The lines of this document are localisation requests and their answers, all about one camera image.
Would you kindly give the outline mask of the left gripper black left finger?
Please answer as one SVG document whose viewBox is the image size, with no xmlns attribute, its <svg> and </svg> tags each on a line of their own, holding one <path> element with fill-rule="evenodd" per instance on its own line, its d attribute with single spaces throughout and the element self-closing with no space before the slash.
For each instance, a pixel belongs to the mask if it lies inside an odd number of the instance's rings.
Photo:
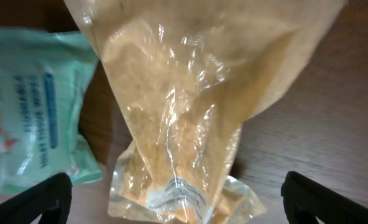
<svg viewBox="0 0 368 224">
<path fill-rule="evenodd" d="M 66 224 L 72 201 L 72 182 L 58 173 L 0 204 L 0 224 Z"/>
</svg>

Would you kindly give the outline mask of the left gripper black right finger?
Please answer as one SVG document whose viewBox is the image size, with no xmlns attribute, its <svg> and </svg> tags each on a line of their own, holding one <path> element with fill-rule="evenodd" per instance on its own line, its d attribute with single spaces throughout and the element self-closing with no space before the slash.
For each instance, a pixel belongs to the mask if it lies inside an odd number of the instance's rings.
<svg viewBox="0 0 368 224">
<path fill-rule="evenodd" d="M 281 196 L 290 224 L 368 223 L 368 208 L 295 171 L 287 173 Z"/>
</svg>

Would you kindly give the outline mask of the mint green wipes pack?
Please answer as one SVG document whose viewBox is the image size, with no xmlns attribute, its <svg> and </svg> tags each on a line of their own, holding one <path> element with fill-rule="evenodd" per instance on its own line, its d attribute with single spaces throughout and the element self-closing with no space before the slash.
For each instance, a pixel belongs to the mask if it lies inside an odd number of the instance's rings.
<svg viewBox="0 0 368 224">
<path fill-rule="evenodd" d="M 80 32 L 0 29 L 0 194 L 102 170 L 78 123 L 98 57 Z"/>
</svg>

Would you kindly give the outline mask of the beige plastic bag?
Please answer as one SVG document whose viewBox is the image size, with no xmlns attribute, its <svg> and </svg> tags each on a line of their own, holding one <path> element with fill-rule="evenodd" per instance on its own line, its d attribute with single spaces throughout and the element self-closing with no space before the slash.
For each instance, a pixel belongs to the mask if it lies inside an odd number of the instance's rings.
<svg viewBox="0 0 368 224">
<path fill-rule="evenodd" d="M 230 176 L 243 122 L 278 101 L 343 0 L 97 0 L 67 8 L 99 57 L 132 136 L 112 217 L 247 223 L 265 213 Z"/>
</svg>

